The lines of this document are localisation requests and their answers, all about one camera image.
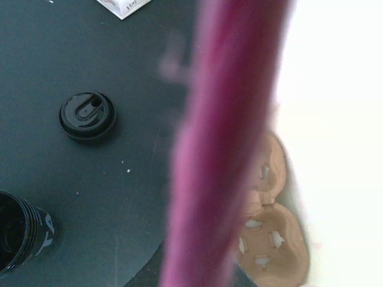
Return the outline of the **Cream Bear printed paper bag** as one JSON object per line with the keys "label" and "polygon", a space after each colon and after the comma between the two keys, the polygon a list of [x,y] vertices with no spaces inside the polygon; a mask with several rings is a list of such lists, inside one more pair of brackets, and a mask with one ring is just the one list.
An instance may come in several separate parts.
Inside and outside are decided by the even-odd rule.
{"label": "Cream Bear printed paper bag", "polygon": [[120,20],[124,20],[151,0],[97,0]]}

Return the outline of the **brown pulp cup carrier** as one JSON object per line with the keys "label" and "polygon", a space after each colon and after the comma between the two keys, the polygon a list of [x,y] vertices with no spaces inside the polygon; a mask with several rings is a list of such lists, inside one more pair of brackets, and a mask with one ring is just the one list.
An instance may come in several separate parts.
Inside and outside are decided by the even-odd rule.
{"label": "brown pulp cup carrier", "polygon": [[238,263],[257,286],[301,286],[309,269],[306,243],[297,218],[276,201],[287,179],[284,152],[273,133],[265,147],[253,168]]}

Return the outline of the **black lid stack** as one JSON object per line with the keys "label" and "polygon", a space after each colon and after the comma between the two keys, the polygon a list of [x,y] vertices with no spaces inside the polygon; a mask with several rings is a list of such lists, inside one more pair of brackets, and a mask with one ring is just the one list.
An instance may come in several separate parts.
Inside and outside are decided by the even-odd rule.
{"label": "black lid stack", "polygon": [[59,225],[45,210],[1,191],[1,278],[56,246]]}

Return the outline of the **black coffee cup lid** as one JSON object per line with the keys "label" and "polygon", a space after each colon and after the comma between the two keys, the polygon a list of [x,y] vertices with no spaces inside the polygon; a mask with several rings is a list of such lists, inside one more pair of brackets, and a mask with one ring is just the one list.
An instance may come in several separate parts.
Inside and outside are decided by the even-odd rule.
{"label": "black coffee cup lid", "polygon": [[111,99],[103,93],[78,93],[61,105],[59,122],[72,140],[92,143],[112,132],[117,122],[117,110]]}

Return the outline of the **cream paper bag pink sides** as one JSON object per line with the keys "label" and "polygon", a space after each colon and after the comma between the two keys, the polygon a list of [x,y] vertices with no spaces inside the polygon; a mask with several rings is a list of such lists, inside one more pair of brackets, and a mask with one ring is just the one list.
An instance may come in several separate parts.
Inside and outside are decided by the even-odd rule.
{"label": "cream paper bag pink sides", "polygon": [[315,286],[382,285],[382,2],[199,1],[160,286],[227,286],[273,102]]}

